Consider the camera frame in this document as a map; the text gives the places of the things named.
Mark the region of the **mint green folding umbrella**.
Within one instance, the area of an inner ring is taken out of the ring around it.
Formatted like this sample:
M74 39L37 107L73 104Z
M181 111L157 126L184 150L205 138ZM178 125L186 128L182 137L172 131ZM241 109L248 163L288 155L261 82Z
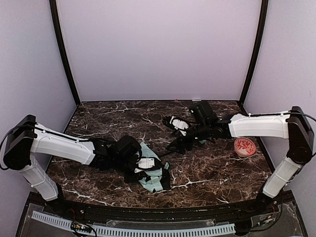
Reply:
M156 157L160 159L144 142L140 143L140 150L137 151L136 154L142 157ZM150 193L171 189L169 173L170 164L168 162L163 163L162 161L161 163L162 166L159 169L139 173L139 180L137 183L141 184L142 187Z

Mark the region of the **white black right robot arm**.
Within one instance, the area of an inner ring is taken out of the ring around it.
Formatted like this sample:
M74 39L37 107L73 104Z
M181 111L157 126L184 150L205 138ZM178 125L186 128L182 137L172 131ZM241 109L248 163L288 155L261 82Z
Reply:
M185 154L194 144L213 139L260 137L288 141L287 153L260 191L270 199L316 155L315 133L308 121L311 116L303 113L299 106L270 114L237 113L219 117L208 102L201 101L189 111L194 122L177 116L163 118L163 124L177 134L167 150Z

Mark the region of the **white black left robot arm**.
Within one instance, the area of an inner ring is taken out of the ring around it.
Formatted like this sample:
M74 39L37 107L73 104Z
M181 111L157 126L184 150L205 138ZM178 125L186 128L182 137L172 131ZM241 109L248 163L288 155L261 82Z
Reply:
M118 168L131 174L155 166L154 158L144 157L140 143L131 136L119 141L77 138L37 123L34 115L25 116L10 129L0 149L3 152L2 170L18 171L45 201L61 198L62 191L37 162L36 154L72 160L99 170Z

